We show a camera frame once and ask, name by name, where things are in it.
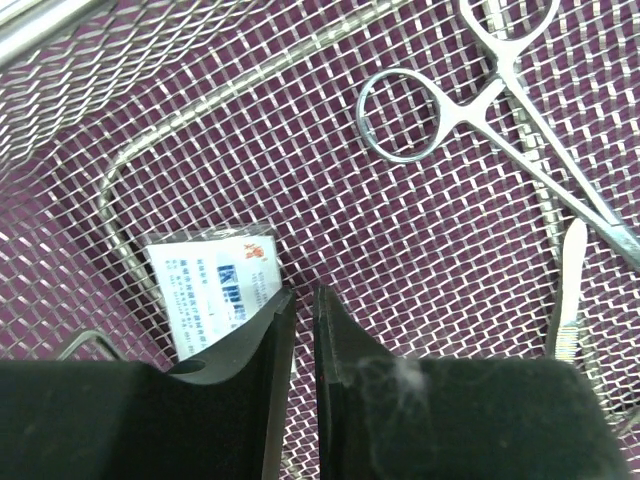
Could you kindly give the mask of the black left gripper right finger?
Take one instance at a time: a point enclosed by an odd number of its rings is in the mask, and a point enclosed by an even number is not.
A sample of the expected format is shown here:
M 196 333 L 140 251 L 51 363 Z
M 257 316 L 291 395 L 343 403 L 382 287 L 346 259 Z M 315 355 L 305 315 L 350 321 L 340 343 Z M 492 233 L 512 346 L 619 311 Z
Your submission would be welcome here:
M 551 359 L 407 358 L 314 293 L 324 479 L 627 479 L 586 379 Z

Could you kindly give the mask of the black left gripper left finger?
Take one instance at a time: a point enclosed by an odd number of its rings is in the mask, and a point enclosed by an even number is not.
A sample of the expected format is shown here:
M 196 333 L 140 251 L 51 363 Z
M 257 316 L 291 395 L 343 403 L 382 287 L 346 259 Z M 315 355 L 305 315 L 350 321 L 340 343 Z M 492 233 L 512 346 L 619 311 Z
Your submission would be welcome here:
M 5 479 L 275 479 L 295 337 L 279 290 L 247 323 L 160 371 L 134 361 L 5 361 Z

